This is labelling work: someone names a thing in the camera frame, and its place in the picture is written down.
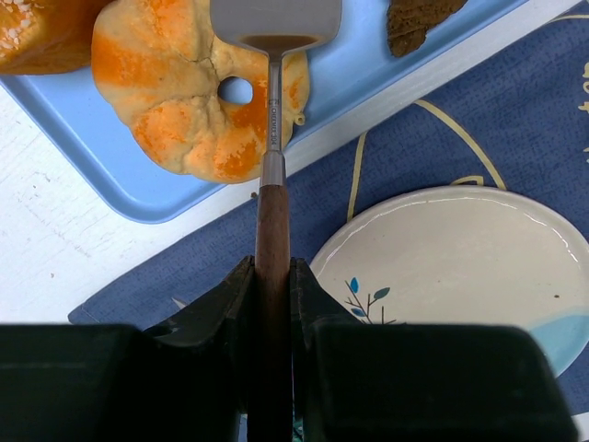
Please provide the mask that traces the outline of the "spatula with wooden handle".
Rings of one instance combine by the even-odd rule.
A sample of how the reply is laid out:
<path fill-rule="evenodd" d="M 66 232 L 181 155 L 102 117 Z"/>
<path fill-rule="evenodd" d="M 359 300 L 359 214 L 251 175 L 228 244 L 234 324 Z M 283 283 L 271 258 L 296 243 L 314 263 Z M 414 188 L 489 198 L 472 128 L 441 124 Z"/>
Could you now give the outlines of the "spatula with wooden handle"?
<path fill-rule="evenodd" d="M 283 58 L 332 41 L 342 2 L 212 1 L 216 36 L 268 58 L 267 136 L 262 157 L 248 393 L 248 440 L 289 441 L 293 425 L 289 203 L 283 155 Z"/>

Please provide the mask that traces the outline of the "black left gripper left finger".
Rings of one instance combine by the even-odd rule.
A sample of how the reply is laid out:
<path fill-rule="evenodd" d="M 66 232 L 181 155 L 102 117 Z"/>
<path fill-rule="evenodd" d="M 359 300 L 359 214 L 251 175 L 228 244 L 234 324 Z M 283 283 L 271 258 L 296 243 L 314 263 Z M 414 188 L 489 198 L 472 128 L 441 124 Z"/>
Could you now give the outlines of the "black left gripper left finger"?
<path fill-rule="evenodd" d="M 1 329 L 5 441 L 235 441 L 235 321 L 253 275 L 216 287 L 146 330 L 127 324 Z"/>

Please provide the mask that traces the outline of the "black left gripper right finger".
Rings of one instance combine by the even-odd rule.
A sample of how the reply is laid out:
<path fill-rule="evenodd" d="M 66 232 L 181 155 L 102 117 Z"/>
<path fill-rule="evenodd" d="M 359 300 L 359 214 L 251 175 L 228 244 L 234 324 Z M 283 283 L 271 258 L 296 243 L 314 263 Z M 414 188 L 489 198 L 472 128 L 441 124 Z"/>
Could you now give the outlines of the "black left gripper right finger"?
<path fill-rule="evenodd" d="M 307 441 L 574 441 L 547 358 L 511 326 L 356 319 L 302 259 L 289 290 Z"/>

